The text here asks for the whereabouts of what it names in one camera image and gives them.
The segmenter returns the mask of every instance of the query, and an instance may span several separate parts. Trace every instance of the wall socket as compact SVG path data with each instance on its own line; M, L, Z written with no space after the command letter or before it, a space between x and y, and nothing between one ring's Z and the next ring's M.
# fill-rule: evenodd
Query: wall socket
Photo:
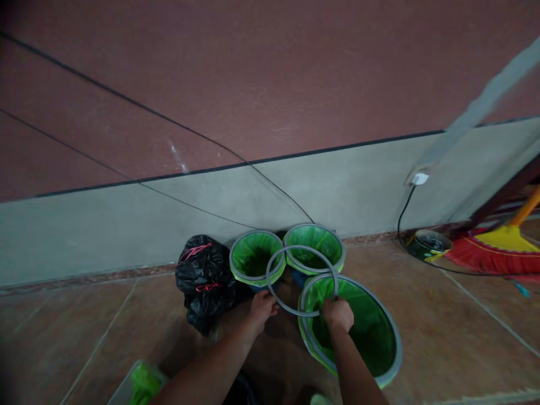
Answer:
M407 175L407 178L405 179L405 182L403 183L404 186L412 186L412 179L415 177L416 173L425 173L427 175L431 174L433 166L432 165L419 165L415 164L409 174Z

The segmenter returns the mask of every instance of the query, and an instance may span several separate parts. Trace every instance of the white plug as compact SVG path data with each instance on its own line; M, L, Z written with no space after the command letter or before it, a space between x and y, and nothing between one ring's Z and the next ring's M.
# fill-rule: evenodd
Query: white plug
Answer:
M428 181L429 174L425 173L416 173L415 176L412 178L411 183L413 183L415 186L423 185L426 181Z

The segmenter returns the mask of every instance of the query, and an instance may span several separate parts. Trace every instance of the electrical wire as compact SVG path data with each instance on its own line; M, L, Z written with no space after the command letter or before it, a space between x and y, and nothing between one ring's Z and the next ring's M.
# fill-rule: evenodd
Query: electrical wire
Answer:
M417 259L418 261L424 263L424 264L427 264L431 267L435 267L437 269L441 269L441 270L444 270L444 271L447 271L449 273L454 273L454 274L461 274L461 275L465 275L465 276L475 276L475 277L504 277L504 278L513 278L513 277L523 277L523 276L537 276L537 275L540 275L540 273L516 273L516 274L489 274L489 273L469 273L469 272L461 272L461 271L458 271L458 270L452 270L452 269L449 269L449 268L446 268L446 267L442 267L442 266L439 266L439 265L436 265L436 264L433 264L433 263L430 263L430 262L425 262L423 261L422 259L419 259L418 257L414 256L412 253L410 253L408 250L407 250L407 247L405 246L405 243L403 242L403 238L401 238L401 219L403 218L403 214L405 213L405 210L407 209L407 207L409 206L409 203L411 202L411 197L412 197L412 194L414 193L416 189L416 186L412 186L411 188L411 192L409 193L409 197L407 198L407 202L405 202L405 205L403 206L403 209L401 210L401 214L399 215L399 219L398 219L398 240L399 240L399 243L401 244L401 246L404 248L404 250L412 257L414 257L415 259Z
M43 130L41 130L41 129L35 127L35 126L33 126L32 124L27 123L26 121L20 119L19 117L16 117L16 116L14 116L13 114L10 114L9 112L5 111L5 110L2 109L2 108L0 108L0 113L3 113L3 114L5 114L5 115L7 115L7 116L13 118L14 120L20 122L21 124L26 125L27 127L29 127L29 128L31 128L31 129L33 129L33 130L39 132L39 133L42 134L42 135L45 135L47 138L52 139L53 141L56 141L56 142L60 143L61 145L64 145L64 146L67 147L68 149L71 149L72 151L77 152L77 153L80 154L80 155L83 155L85 158L87 158L87 159L89 159L89 160L92 160L94 163L97 163L98 165L103 166L104 168L106 168L106 169L108 169L108 170L111 170L112 172L114 172L114 173L116 173L116 174L119 174L120 176L124 177L125 179L130 180L130 181L132 181L132 182L135 182L135 183L138 184L138 185L143 186L144 188L148 188L149 190L155 191L156 193L161 194L161 195L163 195L163 196L165 196L165 197L169 197L170 199L172 199L172 200L174 200L174 201L177 201L177 202L179 202L179 203L182 203L182 204L184 204L184 205L187 205L187 206L189 206L189 207L191 207L191 208L195 208L196 210L199 210L199 211L201 211L201 212L204 212L205 214L209 214L209 215L212 215L212 216L214 216L214 217L217 217L217 218L220 218L220 219L224 219L225 221L229 221L229 222L233 222L233 223L238 224L238 225L245 226L245 227L247 227L247 228L258 229L258 228L256 228L256 227L251 226L251 225L246 225L246 224L243 224L243 223L241 223L241 222L235 221L235 220L233 220L233 219L225 218L225 217L222 217L221 215L211 213L210 211L206 211L206 210L204 210L204 209L202 209L202 208L199 208L199 207L197 207L197 206L194 206L194 205L190 204L189 202L182 201L182 200L180 200L180 199L178 199L178 198L176 198L176 197L173 197L172 195L169 195L169 194L167 194L167 193L164 193L163 191L159 191L159 190L157 190L157 189L155 189L155 188L153 188L153 187L150 187L150 186L148 186L148 185L146 185L146 184L140 182L139 180L136 180L136 179L134 179L134 178L131 178L131 177L128 176L127 174L122 173L122 172L119 171L118 169L115 169L114 167L109 166L109 165L107 165L106 163L101 162L100 160L96 159L95 157L92 157L92 156L90 156L90 155L84 153L83 151L80 151L80 150L77 149L76 147L74 147L74 146L72 146L72 145L70 145L70 144L68 144L68 143L66 143L66 142L64 142L64 141L62 141L62 140L56 138L55 136L53 136L53 135L51 135L51 134L49 134L49 133L47 133L47 132L45 132L45 131L43 131Z
M97 87L101 88L102 90L105 90L106 92L109 92L109 93L111 93L112 95L114 95L114 96L116 96L116 97L119 97L119 98L121 98L122 100L127 101L128 103L130 103L130 104L132 104L132 105L134 105L134 106L137 106L137 107L139 107L140 109L145 110L146 112L148 112L148 113L150 113L150 114L152 114L152 115L155 115L155 116L157 116L157 117L159 117L159 118L162 118L162 119L164 119L164 120L167 121L167 122L170 122L170 123L172 123L172 124L174 124L174 125L176 125L176 126L182 128L182 129L185 129L186 131L191 132L191 133L194 134L194 135L197 135L197 136L199 136L199 137L201 137L201 138L203 138L203 139L205 139L205 140L207 140L207 141L209 141L209 142L211 142L211 143L213 143L213 144L215 144L215 145L217 145L217 146L222 147L222 148L225 149L226 151L232 153L232 154L235 155L237 158L239 158L240 160L242 160L246 165L250 166L250 167L251 167L252 169L254 169L257 173L259 173L262 177L264 177L264 178L265 178L268 182L270 182L275 188L277 188L277 189L278 189L279 191L281 191L284 195L286 195L292 202L294 202L294 204L296 204L296 206L297 206L298 208L300 208L300 210L302 210L302 212L305 214L305 216L308 217L309 220L310 220L312 223L315 223L315 222L313 221L313 219L309 216L309 214L302 208L302 206L300 206L300 204L298 204L298 202L296 202L295 199L293 199L288 193L286 193L285 190L283 190L281 187L279 187L277 184L275 184L272 180L270 180L268 177L266 177L259 169L257 169L255 166L253 166L253 164L252 164L251 162L249 162L248 160L244 159L244 158L243 158L242 156L240 156L237 152L234 152L232 149L228 148L227 146L223 145L222 143L219 143L218 141L213 140L212 138L210 138L210 137L208 137L208 136L202 134L201 132L196 131L196 130L194 130L194 129L192 129L192 128L188 127L187 125L184 125L184 124L182 124L182 123L180 123L180 122L177 122L177 121L173 120L172 118L169 118L169 117L167 117L166 115L164 115L164 114L162 114L162 113L160 113L160 112L158 112L158 111L156 111L156 110L154 110L154 109L152 109L152 108L150 108L150 107L148 107L148 106L146 106L146 105L144 105L144 104L142 104L142 103L140 103L140 102L138 102L138 101L136 101L136 100L134 100L134 99L132 99L132 98L130 98L130 97L128 97L128 96L126 96L125 94L120 93L119 91L116 91L116 90L110 88L109 86L107 86L107 85L105 85L105 84L103 84L103 83L101 83L101 82L98 82L98 81L95 80L95 79L92 79L90 76L88 76L88 75L86 75L86 74L80 72L79 70L77 70L77 69L75 69L75 68L73 68L73 67L71 67L71 66L69 66L69 65L67 65L67 64L65 64L65 63L63 63L63 62L61 62L60 60L58 60L58 59L56 59L56 58L50 56L49 54L47 54L47 53L45 53L45 52L43 52L43 51L40 51L39 49L33 47L32 45L29 45L29 44L27 44L27 43L25 43L25 42L23 42L23 41L21 41L21 40L15 38L15 37L11 36L11 35L9 35L8 33L6 33L6 32L3 31L3 30L0 30L0 35L1 35L2 37L4 37L4 39L6 39L6 40L8 40L8 41L10 41L10 42L12 42L12 43L14 43L14 44L20 46L21 48L26 49L27 51L29 51L29 52L31 52L31 53L33 53L33 54L35 54L35 55L38 55L39 57L41 57L41 58L43 58L43 59L46 59L46 60L49 61L50 63L52 63L52 64L54 64L54 65L56 65L56 66L58 66L58 67L60 67L60 68L62 68L62 69L64 69L64 70L66 70L66 71L68 71L68 72L70 72L70 73L72 73L72 74L78 76L79 78L85 80L86 82L91 83L91 84L93 84L94 86L97 86Z

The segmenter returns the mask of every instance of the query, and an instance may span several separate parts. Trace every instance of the green collapsible bucket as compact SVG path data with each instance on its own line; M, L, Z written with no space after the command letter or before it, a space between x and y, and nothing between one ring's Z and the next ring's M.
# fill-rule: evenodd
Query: green collapsible bucket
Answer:
M380 388L388 385L401 366L403 352L399 332L381 301L357 281L338 275L338 296L349 303L354 325L349 331L362 359ZM321 309L331 298L334 281L329 273L310 278L298 301L299 311ZM300 333L309 353L337 376L334 351L324 318L298 318Z
M283 238L285 246L304 245L321 252L338 272L345 263L345 245L330 229L321 225L301 224L289 229ZM287 264L296 270L315 276L330 271L322 259L315 254L300 249L286 252Z
M272 232L250 231L232 245L229 263L235 279L250 286L266 287L266 266L270 257L283 247L281 239ZM270 272L274 284L287 265L285 255L279 255Z

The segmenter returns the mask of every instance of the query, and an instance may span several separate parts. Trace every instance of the red drawstring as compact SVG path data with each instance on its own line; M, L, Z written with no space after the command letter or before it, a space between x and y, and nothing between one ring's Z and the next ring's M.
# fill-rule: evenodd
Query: red drawstring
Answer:
M182 257L178 261L178 264L185 262L187 259L189 259L193 255L196 255L200 251L206 248L209 248L210 246L212 246L212 243L209 243L207 245L195 246L195 247L192 247L191 249L186 250L186 252L182 255ZM221 287L221 284L217 284L215 281L212 281L212 284L203 284L203 285L198 286L195 289L195 291L197 291L198 293L201 293L203 291L210 291L214 287Z
M195 247L192 247L191 249L186 250L184 255L178 261L178 264L184 262L185 260L189 259L193 255L199 253L201 250L204 250L205 248L209 248L210 246L212 246L212 243L209 243L207 245L195 246Z
M212 281L212 284L203 284L198 286L195 291L201 293L203 291L210 291L214 287L221 287L221 284L217 284L215 281Z

